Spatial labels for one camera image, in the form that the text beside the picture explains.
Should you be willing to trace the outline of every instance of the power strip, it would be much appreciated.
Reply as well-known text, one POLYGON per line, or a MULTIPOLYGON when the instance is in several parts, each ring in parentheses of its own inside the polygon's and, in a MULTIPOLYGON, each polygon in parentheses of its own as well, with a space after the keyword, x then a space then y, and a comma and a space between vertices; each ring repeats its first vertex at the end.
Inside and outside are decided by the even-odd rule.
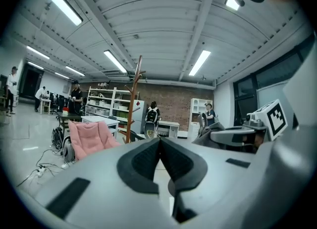
POLYGON ((37 176, 39 178, 42 177, 45 171, 46 171, 46 168, 40 168, 39 171, 37 172, 37 176))

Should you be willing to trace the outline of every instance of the brick wall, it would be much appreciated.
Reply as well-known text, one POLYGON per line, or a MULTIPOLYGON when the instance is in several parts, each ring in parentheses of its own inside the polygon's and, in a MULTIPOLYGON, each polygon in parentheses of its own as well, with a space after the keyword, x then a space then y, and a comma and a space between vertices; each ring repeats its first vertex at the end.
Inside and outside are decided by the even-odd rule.
MULTIPOLYGON (((110 83, 108 89, 117 87, 118 90, 125 90, 125 83, 110 83)), ((82 83, 80 88, 83 92, 89 87, 97 88, 97 83, 82 83)), ((140 92, 139 100, 144 100, 148 106, 152 101, 156 101, 162 120, 178 122, 180 130, 188 130, 190 100, 192 98, 213 100, 213 91, 205 89, 195 89, 189 87, 179 87, 171 85, 138 84, 140 92)))

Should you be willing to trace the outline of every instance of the ceiling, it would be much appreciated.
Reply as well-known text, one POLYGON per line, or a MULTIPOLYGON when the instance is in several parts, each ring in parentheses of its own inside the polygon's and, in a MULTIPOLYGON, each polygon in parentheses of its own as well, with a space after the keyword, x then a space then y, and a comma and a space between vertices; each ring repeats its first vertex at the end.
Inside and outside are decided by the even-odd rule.
POLYGON ((268 0, 245 0, 238 10, 227 7, 225 0, 67 1, 83 18, 80 25, 50 0, 22 0, 10 35, 50 56, 46 60, 28 52, 34 63, 80 81, 129 80, 119 72, 105 73, 118 70, 103 54, 110 50, 131 72, 142 55, 141 70, 149 80, 212 85, 260 48, 269 48, 300 11, 296 3, 268 0), (189 76, 202 50, 211 55, 189 76), (74 74, 67 65, 86 76, 74 74))

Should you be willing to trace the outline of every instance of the pink chair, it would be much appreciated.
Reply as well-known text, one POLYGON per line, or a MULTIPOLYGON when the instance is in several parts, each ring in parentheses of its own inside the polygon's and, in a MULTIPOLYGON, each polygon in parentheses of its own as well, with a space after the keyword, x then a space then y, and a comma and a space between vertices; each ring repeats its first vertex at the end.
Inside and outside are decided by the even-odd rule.
POLYGON ((87 155, 119 146, 104 121, 81 123, 69 121, 69 135, 76 160, 87 155))

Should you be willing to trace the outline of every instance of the white refrigerator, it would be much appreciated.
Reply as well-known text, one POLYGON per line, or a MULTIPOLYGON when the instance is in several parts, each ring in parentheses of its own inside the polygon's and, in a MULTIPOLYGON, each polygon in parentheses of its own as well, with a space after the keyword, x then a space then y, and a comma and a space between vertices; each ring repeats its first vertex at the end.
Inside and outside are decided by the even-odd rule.
POLYGON ((145 124, 145 112, 146 104, 143 100, 135 100, 133 103, 133 110, 136 110, 132 113, 132 120, 134 123, 131 125, 131 130, 138 134, 143 134, 144 124, 145 124))

